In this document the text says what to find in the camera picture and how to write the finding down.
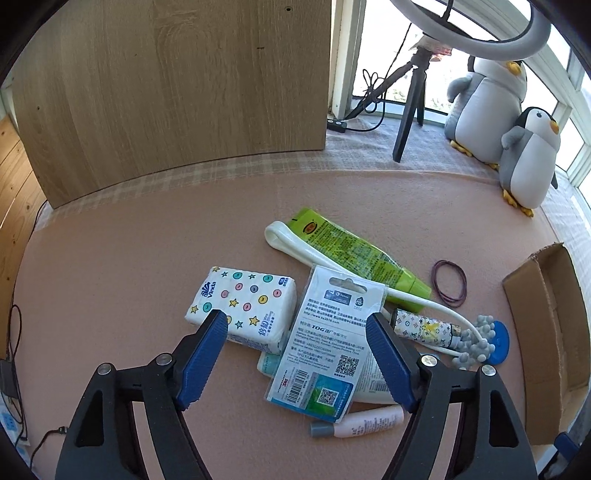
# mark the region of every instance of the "cardboard box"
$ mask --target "cardboard box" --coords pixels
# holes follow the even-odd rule
[[[589,389],[591,348],[583,296],[563,244],[545,247],[505,277],[525,379],[532,445],[567,430]]]

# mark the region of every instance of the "pink felt mat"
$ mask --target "pink felt mat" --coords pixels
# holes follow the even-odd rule
[[[295,278],[309,269],[265,243],[264,228],[302,206],[389,252],[424,281],[434,262],[460,264],[468,278],[459,311],[502,319],[512,348],[499,372],[524,415],[521,355],[501,287],[505,275],[556,241],[540,210],[509,207],[498,184],[457,174],[341,171],[254,176],[156,192],[87,210],[36,232],[19,272],[23,313],[17,364],[30,439],[67,425],[101,363],[144,365],[172,351],[193,328],[183,319],[213,265]],[[453,273],[441,271],[453,290]],[[402,429],[355,439],[311,439],[309,418],[263,400],[259,353],[227,343],[185,418],[214,479],[381,478]],[[162,478],[145,422],[138,431],[152,479]],[[444,477],[458,409],[450,409],[432,478]],[[53,479],[61,437],[36,457]]]

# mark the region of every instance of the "metal screw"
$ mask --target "metal screw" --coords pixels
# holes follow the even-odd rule
[[[492,365],[482,365],[482,373],[487,377],[494,377],[496,375],[496,370]]]
[[[96,369],[96,373],[99,375],[106,375],[111,372],[113,366],[111,364],[100,364],[99,368]]]
[[[432,355],[423,355],[421,357],[421,363],[426,367],[434,367],[437,365],[437,359]]]
[[[161,353],[156,357],[156,363],[158,365],[168,365],[170,362],[173,361],[173,356],[170,353]]]

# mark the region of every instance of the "blue gripper pad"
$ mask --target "blue gripper pad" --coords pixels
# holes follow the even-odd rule
[[[392,398],[407,411],[414,412],[418,401],[413,394],[410,372],[375,314],[365,323],[365,335]]]
[[[224,312],[218,310],[213,322],[208,324],[207,318],[197,331],[199,333],[202,328],[206,328],[183,369],[182,388],[177,395],[177,404],[182,411],[201,397],[203,387],[228,336],[227,318]]]

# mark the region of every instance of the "gray bottle cap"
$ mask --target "gray bottle cap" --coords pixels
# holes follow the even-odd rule
[[[310,423],[310,435],[314,438],[332,437],[335,434],[335,426],[327,421],[313,421]]]

